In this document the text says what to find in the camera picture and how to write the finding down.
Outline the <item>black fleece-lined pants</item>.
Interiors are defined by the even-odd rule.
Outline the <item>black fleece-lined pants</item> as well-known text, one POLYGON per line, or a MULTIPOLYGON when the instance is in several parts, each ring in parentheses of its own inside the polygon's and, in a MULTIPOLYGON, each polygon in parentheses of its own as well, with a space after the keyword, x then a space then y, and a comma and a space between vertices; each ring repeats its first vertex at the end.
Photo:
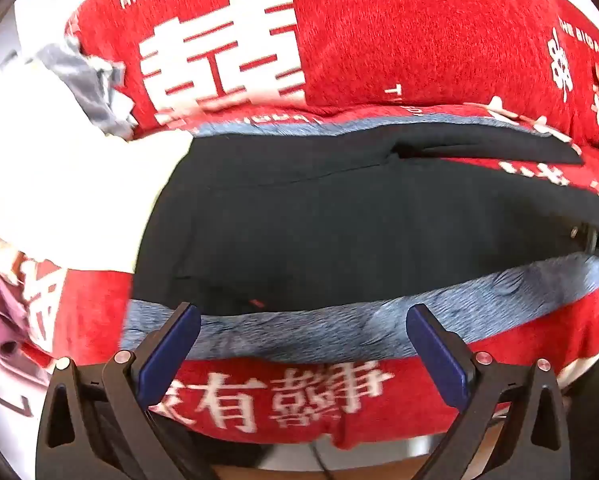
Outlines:
POLYGON ((599 290, 584 157, 490 120, 368 119, 336 136, 222 129, 192 142, 140 245, 121 342, 188 302, 195 360, 413 355, 424 302, 477 341, 599 290))

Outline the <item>red wedding quilt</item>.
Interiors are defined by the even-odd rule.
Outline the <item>red wedding quilt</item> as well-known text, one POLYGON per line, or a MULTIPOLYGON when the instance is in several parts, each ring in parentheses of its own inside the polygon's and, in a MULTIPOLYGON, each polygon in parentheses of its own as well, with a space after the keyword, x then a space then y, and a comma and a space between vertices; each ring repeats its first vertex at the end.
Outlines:
MULTIPOLYGON (((577 144, 545 118, 529 120, 498 103, 363 106, 332 116, 247 106, 182 118, 140 139, 166 130, 188 131, 194 141, 222 129, 260 134, 285 128, 300 136, 336 136, 368 119, 400 122, 443 117, 490 120, 560 140, 584 157, 583 168, 575 172, 577 188, 599 195, 599 148, 577 144)), ((138 347, 126 348, 121 342, 136 266, 132 273, 64 268, 27 257, 1 238, 0 258, 8 273, 21 279, 25 337, 39 351, 88 365, 109 359, 118 350, 138 347)), ((477 341, 453 331, 474 349, 505 362, 531 364, 546 359, 565 387, 599 358, 599 290, 477 341)), ((222 440, 300 443, 329 436, 339 446, 350 446, 433 434, 446 429, 452 418, 414 348, 406 358, 327 363, 195 360, 190 353, 155 411, 222 440)))

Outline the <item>white bed sheet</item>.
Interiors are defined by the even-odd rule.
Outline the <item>white bed sheet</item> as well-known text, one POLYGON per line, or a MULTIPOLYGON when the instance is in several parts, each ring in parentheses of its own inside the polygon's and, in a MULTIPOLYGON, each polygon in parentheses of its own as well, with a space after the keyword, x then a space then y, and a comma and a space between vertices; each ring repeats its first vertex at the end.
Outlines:
POLYGON ((0 238, 27 257, 132 273, 188 131, 126 141, 95 126, 41 62, 0 70, 0 238))

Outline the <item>grey crumpled cloth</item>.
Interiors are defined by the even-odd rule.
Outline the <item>grey crumpled cloth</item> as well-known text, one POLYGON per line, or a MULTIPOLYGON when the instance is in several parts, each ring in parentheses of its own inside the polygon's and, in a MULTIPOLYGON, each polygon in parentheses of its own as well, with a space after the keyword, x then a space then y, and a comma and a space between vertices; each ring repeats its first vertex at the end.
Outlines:
POLYGON ((106 134, 132 140, 138 126, 135 101, 121 92, 126 67, 82 52, 79 39, 66 36, 39 50, 36 58, 73 93, 89 120, 106 134))

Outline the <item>red wedding pillow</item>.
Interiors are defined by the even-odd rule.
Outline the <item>red wedding pillow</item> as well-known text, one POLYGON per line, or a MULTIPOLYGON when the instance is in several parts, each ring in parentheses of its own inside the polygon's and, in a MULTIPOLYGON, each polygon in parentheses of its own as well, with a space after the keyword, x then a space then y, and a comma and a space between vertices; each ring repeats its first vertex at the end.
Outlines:
POLYGON ((599 148, 599 25, 577 0, 85 0, 142 130, 239 105, 501 102, 599 148))

